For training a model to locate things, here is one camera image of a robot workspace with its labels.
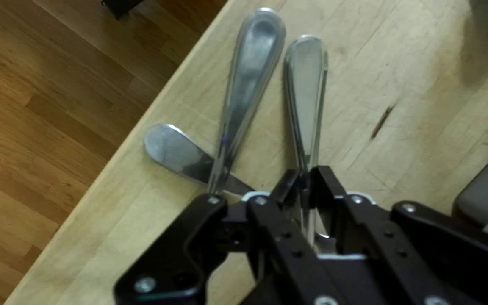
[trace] screw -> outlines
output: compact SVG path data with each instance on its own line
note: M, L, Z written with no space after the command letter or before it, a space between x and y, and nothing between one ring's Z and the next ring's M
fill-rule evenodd
M217 204L220 204L220 199L210 197L210 199L208 199L208 204L210 204L210 206L217 206Z
M424 305L449 305L449 302L446 302L446 301L441 299L441 297L429 296L429 297L425 297Z
M358 197L358 196L353 196L351 201L358 206L361 206L364 202L363 197Z
M137 294L151 294L156 291L156 280L153 277L144 277L136 282Z
M256 204L258 204L258 206L266 206L266 199L264 199L264 197L258 197L258 199L256 199Z
M314 305L339 305L339 302L336 302L329 296L320 296L314 301Z
M415 214L417 207L414 204L402 204L402 209L408 214Z

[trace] wooden table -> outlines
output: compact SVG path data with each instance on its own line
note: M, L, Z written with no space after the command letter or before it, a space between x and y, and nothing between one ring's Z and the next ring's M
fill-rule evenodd
M414 199L451 211L488 163L488 19L480 18L488 9L471 13L466 0L229 0L9 304L114 302L117 279L205 191L151 163L142 136L171 123L215 150L236 36L261 6L286 23L286 45L305 33L327 45L320 163L386 209ZM292 165L278 65L234 172L269 191ZM236 304L253 287L241 257L220 274L214 304Z

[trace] wood grain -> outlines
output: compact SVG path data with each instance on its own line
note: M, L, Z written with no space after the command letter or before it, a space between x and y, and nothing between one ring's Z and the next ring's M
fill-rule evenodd
M9 304L114 304L117 279L205 191L153 165L142 138L151 126L171 123L214 152L239 26L261 6L286 23L286 45L300 35L325 41L330 74L320 163L381 207L412 199L449 213L488 163L488 8L471 4L227 2ZM278 65L236 175L271 191L295 167L286 131ZM236 304L253 282L239 258L224 270L219 275L225 279L210 284L210 301Z
M220 8L0 2L0 304Z

